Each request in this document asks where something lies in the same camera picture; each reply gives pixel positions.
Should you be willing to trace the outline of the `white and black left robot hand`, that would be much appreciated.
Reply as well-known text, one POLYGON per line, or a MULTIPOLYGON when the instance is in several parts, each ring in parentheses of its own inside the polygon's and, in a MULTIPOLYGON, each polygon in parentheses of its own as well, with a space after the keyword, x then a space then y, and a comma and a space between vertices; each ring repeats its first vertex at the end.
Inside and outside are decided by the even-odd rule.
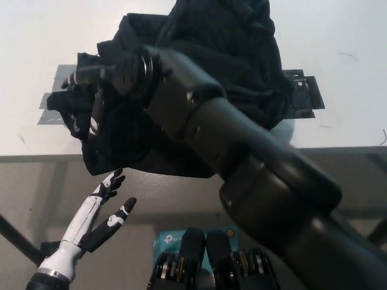
POLYGON ((93 252, 104 244, 123 225, 137 202, 129 198, 114 214, 94 228, 101 207, 112 197, 125 179, 123 170, 111 172, 88 196, 70 222, 59 249, 74 253, 93 252))

